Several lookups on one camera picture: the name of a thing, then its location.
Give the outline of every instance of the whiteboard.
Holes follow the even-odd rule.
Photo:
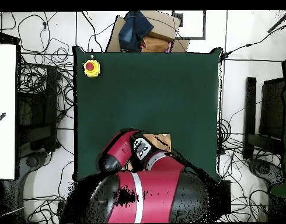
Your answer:
[[[0,179],[15,178],[16,46],[0,44]]]

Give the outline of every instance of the red robot arm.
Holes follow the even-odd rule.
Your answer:
[[[130,151],[134,164],[140,163],[146,171],[120,171]],[[116,135],[98,161],[102,169],[119,172],[97,187],[86,210],[86,223],[195,222],[206,213],[208,193],[203,182],[138,131]]]

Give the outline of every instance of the blue cloth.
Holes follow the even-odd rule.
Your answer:
[[[120,49],[140,52],[141,40],[154,28],[140,11],[129,11],[119,32]]]

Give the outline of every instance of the black stand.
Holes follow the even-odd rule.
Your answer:
[[[267,115],[268,109],[263,110],[263,115]],[[246,100],[245,100],[245,122],[244,122],[244,133],[245,137],[243,140],[243,159],[253,157],[254,147],[261,148],[264,151],[282,155],[284,153],[284,147],[280,140],[264,136],[261,134],[255,134],[255,118],[256,118],[256,78],[247,78],[246,81]]]

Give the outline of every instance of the white stripe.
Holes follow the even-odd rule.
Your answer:
[[[138,200],[136,200],[136,219],[134,223],[141,223],[143,215],[143,191],[142,184],[137,173],[131,173],[134,178],[136,194],[138,195]]]
[[[167,152],[159,152],[157,154],[155,154],[153,157],[151,157],[151,159],[148,161],[146,170],[150,171],[152,169],[152,166],[155,164],[155,162],[157,162],[159,159],[166,157],[165,153]]]

